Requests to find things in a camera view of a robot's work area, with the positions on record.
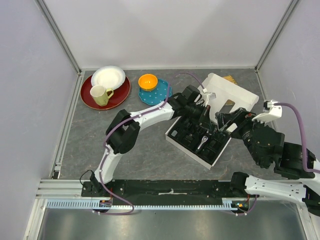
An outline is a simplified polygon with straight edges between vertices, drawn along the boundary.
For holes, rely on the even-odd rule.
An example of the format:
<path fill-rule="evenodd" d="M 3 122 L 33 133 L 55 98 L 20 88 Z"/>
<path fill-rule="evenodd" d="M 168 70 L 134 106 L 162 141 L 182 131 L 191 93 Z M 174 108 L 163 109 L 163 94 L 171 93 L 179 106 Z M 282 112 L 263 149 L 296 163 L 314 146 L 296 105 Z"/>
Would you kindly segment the orange bowl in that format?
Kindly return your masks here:
<path fill-rule="evenodd" d="M 146 92 L 153 91 L 158 85 L 158 78 L 150 73 L 144 74 L 138 79 L 138 85 Z"/>

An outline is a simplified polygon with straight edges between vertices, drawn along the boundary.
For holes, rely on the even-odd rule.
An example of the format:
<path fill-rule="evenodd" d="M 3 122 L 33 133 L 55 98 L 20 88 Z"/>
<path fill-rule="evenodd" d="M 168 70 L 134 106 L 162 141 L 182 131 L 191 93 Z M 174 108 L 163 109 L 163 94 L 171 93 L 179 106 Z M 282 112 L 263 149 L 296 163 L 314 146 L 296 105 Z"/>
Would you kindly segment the white cardboard box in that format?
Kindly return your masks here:
<path fill-rule="evenodd" d="M 215 114 L 222 110 L 227 101 L 233 102 L 233 106 L 230 110 L 231 112 L 237 110 L 238 108 L 244 108 L 250 112 L 253 106 L 259 100 L 258 95 L 227 81 L 215 73 L 210 73 L 202 84 L 208 92 L 216 94 L 216 98 L 211 99 L 208 104 L 210 105 L 210 120 L 216 125 L 217 120 Z M 198 89 L 200 93 L 203 92 L 201 86 L 198 87 Z"/>

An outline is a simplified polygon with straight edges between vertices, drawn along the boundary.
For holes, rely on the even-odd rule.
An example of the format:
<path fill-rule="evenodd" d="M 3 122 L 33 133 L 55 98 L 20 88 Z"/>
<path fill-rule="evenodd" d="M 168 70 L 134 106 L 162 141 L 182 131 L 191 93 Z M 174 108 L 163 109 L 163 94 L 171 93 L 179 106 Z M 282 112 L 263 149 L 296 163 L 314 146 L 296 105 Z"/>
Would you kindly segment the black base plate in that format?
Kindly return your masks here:
<path fill-rule="evenodd" d="M 217 205 L 223 198 L 248 198 L 244 189 L 218 180 L 116 179 L 106 184 L 114 194 L 136 205 Z"/>

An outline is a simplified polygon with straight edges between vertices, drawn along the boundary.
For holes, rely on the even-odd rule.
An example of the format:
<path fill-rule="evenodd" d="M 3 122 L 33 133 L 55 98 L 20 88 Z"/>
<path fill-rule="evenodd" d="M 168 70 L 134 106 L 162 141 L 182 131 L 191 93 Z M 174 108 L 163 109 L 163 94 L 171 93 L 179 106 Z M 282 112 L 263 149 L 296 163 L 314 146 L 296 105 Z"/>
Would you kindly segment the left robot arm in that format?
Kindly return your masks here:
<path fill-rule="evenodd" d="M 99 197 L 106 196 L 110 191 L 110 182 L 122 155 L 128 153 L 135 145 L 140 131 L 159 122 L 177 117 L 187 116 L 196 120 L 196 125 L 207 133 L 214 128 L 210 119 L 209 100 L 216 94 L 207 88 L 197 89 L 187 86 L 183 92 L 166 97 L 159 104 L 137 112 L 118 112 L 106 131 L 103 142 L 105 152 L 99 167 L 90 175 L 92 191 Z"/>

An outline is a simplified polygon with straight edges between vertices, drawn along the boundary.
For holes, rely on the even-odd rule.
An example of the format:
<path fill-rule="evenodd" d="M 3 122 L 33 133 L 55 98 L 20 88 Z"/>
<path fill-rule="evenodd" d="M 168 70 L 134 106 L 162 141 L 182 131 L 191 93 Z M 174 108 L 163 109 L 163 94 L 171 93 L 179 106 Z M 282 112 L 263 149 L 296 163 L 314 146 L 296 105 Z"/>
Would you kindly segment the grey hair clipper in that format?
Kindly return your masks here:
<path fill-rule="evenodd" d="M 197 147 L 196 150 L 195 150 L 196 153 L 198 153 L 198 152 L 201 150 L 201 148 L 202 148 L 203 145 L 208 141 L 208 139 L 209 139 L 209 138 L 208 138 L 206 135 L 204 135 L 204 136 L 202 137 L 202 139 L 201 139 L 198 147 Z"/>

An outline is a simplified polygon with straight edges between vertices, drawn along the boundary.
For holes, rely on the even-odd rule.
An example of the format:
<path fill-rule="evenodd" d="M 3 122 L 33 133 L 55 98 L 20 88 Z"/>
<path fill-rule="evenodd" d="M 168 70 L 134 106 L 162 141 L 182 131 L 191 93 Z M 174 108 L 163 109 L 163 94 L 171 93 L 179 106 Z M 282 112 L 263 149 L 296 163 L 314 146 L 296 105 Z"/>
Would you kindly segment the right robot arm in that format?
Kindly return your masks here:
<path fill-rule="evenodd" d="M 243 172 L 234 172 L 229 191 L 235 197 L 243 194 L 268 196 L 307 207 L 309 213 L 320 214 L 320 161 L 305 145 L 285 141 L 283 133 L 275 131 L 244 108 L 232 113 L 215 114 L 219 131 L 232 125 L 230 134 L 241 139 L 252 159 L 261 168 L 274 165 L 273 171 L 290 182 L 265 180 Z"/>

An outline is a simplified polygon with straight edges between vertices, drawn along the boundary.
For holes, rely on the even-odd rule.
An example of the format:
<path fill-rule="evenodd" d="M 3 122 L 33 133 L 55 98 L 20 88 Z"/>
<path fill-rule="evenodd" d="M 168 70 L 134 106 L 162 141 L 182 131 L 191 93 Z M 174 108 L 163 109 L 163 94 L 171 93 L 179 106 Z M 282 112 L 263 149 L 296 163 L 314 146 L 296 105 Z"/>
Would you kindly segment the blue dotted plate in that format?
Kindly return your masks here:
<path fill-rule="evenodd" d="M 169 83 L 167 81 L 158 79 L 158 84 L 154 90 L 145 91 L 139 88 L 138 96 L 143 103 L 155 106 L 164 101 L 166 97 L 172 96 L 172 87 L 170 86 L 168 91 L 168 86 Z"/>

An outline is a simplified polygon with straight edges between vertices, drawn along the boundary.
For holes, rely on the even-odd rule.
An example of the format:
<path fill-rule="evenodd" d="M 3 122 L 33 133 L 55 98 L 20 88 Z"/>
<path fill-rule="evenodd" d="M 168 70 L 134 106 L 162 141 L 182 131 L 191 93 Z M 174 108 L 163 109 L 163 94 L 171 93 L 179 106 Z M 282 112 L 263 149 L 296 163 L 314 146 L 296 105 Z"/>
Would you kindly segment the white paper plate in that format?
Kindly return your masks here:
<path fill-rule="evenodd" d="M 106 89 L 116 90 L 123 85 L 126 79 L 125 72 L 117 66 L 109 65 L 94 72 L 91 85 L 102 85 Z"/>

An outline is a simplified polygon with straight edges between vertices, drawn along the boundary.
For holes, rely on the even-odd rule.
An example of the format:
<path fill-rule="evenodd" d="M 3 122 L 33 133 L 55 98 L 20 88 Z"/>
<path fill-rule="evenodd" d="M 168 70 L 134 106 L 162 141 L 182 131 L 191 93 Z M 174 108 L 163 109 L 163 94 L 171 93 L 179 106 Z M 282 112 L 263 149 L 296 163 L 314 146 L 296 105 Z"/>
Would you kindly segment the left aluminium frame post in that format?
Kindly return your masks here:
<path fill-rule="evenodd" d="M 49 7 L 47 6 L 44 0 L 35 0 L 35 3 L 39 7 L 40 11 L 42 12 L 45 20 L 47 21 L 50 29 L 52 30 L 54 36 L 56 37 L 58 43 L 60 44 L 61 48 L 63 49 L 64 53 L 66 54 L 68 60 L 70 61 L 72 67 L 76 71 L 78 75 L 81 74 L 82 69 L 79 66 L 75 56 L 73 55 L 67 41 L 65 40 L 58 24 L 56 23 L 54 16 L 52 15 Z"/>

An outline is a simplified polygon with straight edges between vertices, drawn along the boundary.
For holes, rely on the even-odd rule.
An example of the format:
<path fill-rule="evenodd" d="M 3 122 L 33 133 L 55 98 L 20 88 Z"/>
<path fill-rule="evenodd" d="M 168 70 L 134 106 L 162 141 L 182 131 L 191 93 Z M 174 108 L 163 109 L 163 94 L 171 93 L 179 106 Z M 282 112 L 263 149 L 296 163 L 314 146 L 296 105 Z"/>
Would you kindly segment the black plastic tray insert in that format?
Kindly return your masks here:
<path fill-rule="evenodd" d="M 214 122 L 212 125 L 214 130 L 209 131 L 196 125 L 194 119 L 181 116 L 166 131 L 165 139 L 210 170 L 231 140 L 227 132 L 218 131 Z M 173 131 L 177 131 L 176 136 L 172 136 Z M 203 136 L 207 136 L 208 140 L 201 150 L 196 152 Z"/>

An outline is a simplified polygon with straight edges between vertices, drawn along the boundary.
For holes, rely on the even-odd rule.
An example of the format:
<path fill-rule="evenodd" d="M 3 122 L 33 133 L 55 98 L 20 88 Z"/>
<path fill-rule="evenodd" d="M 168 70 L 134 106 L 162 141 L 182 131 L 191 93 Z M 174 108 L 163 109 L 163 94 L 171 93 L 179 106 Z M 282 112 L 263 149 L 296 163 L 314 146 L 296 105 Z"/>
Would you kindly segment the right aluminium frame post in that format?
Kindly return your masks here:
<path fill-rule="evenodd" d="M 267 57 L 269 56 L 270 52 L 272 51 L 274 45 L 276 44 L 278 38 L 280 37 L 281 33 L 283 32 L 285 26 L 290 20 L 290 17 L 294 13 L 297 5 L 300 3 L 300 0 L 291 0 L 285 9 L 279 23 L 277 24 L 273 34 L 271 35 L 266 47 L 264 48 L 257 64 L 254 67 L 256 73 L 258 73 L 263 66 L 264 62 L 266 61 Z"/>

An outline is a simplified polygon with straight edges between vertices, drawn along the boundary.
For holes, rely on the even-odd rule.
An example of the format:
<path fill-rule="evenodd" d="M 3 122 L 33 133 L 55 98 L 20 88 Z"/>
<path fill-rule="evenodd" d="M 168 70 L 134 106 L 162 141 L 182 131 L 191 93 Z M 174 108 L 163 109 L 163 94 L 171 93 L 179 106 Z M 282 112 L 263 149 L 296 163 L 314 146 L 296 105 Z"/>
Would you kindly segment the aluminium frame post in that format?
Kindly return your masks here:
<path fill-rule="evenodd" d="M 63 49 L 64 53 L 66 54 L 68 60 L 70 61 L 72 67 L 76 71 L 78 75 L 81 74 L 82 69 L 79 66 L 75 56 L 73 55 L 67 41 L 65 40 L 58 24 L 56 23 L 54 16 L 52 15 L 49 7 L 47 6 L 44 0 L 35 0 L 35 3 L 39 7 L 40 11 L 42 12 L 45 20 L 47 21 L 50 29 L 52 30 L 54 36 L 56 37 L 58 43 L 60 44 L 61 48 Z"/>
<path fill-rule="evenodd" d="M 285 26 L 290 20 L 290 17 L 294 13 L 297 5 L 300 3 L 300 0 L 291 0 L 285 9 L 279 23 L 277 24 L 273 34 L 271 35 L 266 47 L 264 48 L 257 64 L 254 67 L 256 73 L 258 73 L 263 66 L 264 62 L 266 61 L 267 57 L 269 56 L 270 52 L 272 51 L 274 45 L 276 44 L 278 38 L 280 37 L 281 33 L 283 32 Z"/>

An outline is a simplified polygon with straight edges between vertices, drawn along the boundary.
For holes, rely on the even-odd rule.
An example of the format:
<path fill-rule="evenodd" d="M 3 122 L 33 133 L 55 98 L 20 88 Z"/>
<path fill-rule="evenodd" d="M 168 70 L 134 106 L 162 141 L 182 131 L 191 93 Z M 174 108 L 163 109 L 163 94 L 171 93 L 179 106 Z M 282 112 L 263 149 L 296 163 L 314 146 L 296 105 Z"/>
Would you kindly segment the cream mug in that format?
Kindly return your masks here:
<path fill-rule="evenodd" d="M 103 85 L 95 85 L 90 89 L 89 93 L 97 105 L 104 107 L 114 95 L 114 90 L 105 88 Z"/>

